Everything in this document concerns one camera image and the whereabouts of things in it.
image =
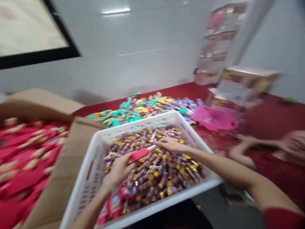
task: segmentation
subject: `person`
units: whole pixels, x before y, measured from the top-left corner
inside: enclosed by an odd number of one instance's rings
[[[208,167],[226,182],[246,190],[256,201],[264,216],[267,229],[304,228],[304,212],[274,183],[259,173],[229,158],[207,153],[181,144],[170,137],[155,143],[167,151],[186,154]],[[104,203],[111,191],[125,180],[135,164],[128,165],[128,153],[114,161],[110,173],[105,177],[98,194],[87,205],[72,225],[72,229],[91,229],[94,227]]]
[[[305,131],[293,131],[280,140],[261,140],[237,135],[242,142],[233,147],[229,157],[253,169],[275,183],[293,202],[305,209],[305,195],[300,189],[305,181]],[[255,146],[266,150],[252,150]]]

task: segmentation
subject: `black frame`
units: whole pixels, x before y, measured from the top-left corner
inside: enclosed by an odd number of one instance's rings
[[[27,52],[22,54],[0,57],[0,70],[81,56],[75,44],[73,43],[70,35],[65,29],[65,26],[60,19],[60,14],[58,13],[58,11],[55,10],[54,6],[52,5],[51,0],[43,0],[43,2],[51,13],[53,19],[58,25],[59,30],[61,31],[63,37],[65,38],[69,46],[58,49]]]

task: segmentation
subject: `framed picture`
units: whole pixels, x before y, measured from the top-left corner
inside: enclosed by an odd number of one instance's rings
[[[0,1],[0,69],[79,56],[51,0]]]

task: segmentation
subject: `white plastic basket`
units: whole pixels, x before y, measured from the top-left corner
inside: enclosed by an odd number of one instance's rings
[[[193,148],[213,153],[178,111],[168,112],[117,127],[100,130],[92,137],[61,222],[60,229],[69,228],[76,217],[84,210],[86,205],[97,193],[105,176],[105,163],[103,158],[107,155],[107,149],[113,141],[119,139],[124,133],[168,124],[176,125],[182,132],[182,138],[184,138]],[[202,183],[183,190],[171,197],[166,197],[152,203],[135,212],[111,220],[101,227],[107,229],[124,228],[222,183],[222,179],[218,175],[208,169],[207,171],[208,175]]]

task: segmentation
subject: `open cardboard box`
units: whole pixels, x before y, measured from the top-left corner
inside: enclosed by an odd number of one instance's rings
[[[10,95],[0,104],[1,123],[12,117],[72,123],[49,183],[23,225],[24,229],[59,228],[91,138],[95,132],[105,128],[99,122],[74,117],[73,112],[83,106],[39,88]]]

